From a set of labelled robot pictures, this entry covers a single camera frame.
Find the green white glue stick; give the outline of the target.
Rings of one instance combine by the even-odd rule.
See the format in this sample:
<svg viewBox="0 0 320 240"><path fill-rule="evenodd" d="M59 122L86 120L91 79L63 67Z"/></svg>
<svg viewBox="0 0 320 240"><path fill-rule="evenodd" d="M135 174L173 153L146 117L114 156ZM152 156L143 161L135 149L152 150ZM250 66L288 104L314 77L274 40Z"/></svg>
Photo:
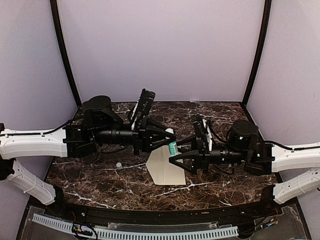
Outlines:
<svg viewBox="0 0 320 240"><path fill-rule="evenodd" d="M168 132L168 133L171 133L171 134L175 133L172 128L167 128L165 131ZM177 142L176 141L173 141L173 142L169 143L168 144L168 148L169 148L169 152L170 152L171 156L176 156L176 155L179 154L178 146L177 146Z"/></svg>

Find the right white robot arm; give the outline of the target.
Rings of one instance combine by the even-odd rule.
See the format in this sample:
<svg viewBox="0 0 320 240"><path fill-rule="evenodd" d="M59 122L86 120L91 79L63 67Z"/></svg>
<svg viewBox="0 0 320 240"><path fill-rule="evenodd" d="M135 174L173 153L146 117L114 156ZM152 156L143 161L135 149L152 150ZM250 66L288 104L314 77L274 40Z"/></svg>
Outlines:
<svg viewBox="0 0 320 240"><path fill-rule="evenodd" d="M245 172L263 176L293 169L307 169L303 174L288 181L275 183L262 190L262 201L255 205L255 213L266 217L275 208L311 190L320 187L320 144L284 146L274 141L262 141L259 128L247 120L236 120L221 144L212 137L216 135L211 124L201 117L193 120L195 134L179 141L190 143L191 149L182 149L169 162L185 171L196 174L207 172L210 165L243 164Z"/></svg>

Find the cream envelope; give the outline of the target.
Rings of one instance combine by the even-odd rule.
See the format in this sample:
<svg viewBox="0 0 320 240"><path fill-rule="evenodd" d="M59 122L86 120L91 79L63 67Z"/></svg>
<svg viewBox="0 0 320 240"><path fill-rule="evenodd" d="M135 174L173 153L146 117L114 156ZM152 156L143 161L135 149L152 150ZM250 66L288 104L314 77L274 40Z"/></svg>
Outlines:
<svg viewBox="0 0 320 240"><path fill-rule="evenodd" d="M184 186L186 185L185 171L171 163L169 147L162 146L153 150L146 162L147 170L158 186Z"/></svg>

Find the white glue stick cap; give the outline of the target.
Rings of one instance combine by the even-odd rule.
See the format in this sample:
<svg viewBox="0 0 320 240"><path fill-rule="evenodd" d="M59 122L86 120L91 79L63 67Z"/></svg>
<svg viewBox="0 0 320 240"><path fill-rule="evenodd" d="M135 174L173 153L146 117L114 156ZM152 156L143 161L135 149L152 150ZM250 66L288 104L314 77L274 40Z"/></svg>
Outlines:
<svg viewBox="0 0 320 240"><path fill-rule="evenodd" d="M120 162L117 162L117 163L116 163L116 168L117 168L118 170L120 170L120 169L123 168L123 165L122 165Z"/></svg>

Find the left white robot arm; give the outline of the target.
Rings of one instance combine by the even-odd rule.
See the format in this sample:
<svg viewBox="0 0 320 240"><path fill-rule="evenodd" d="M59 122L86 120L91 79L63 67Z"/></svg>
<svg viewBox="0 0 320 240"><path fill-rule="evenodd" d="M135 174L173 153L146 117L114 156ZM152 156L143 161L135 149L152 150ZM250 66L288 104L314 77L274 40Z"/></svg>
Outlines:
<svg viewBox="0 0 320 240"><path fill-rule="evenodd" d="M135 155L150 153L176 140L166 126L148 118L155 93L143 89L128 114L129 123L114 112L110 97L98 95L81 105L83 114L51 130L17 131L0 125L0 179L12 183L36 198L60 218L67 218L70 206L63 191L30 173L20 157L52 156L82 158L104 144L132 146Z"/></svg>

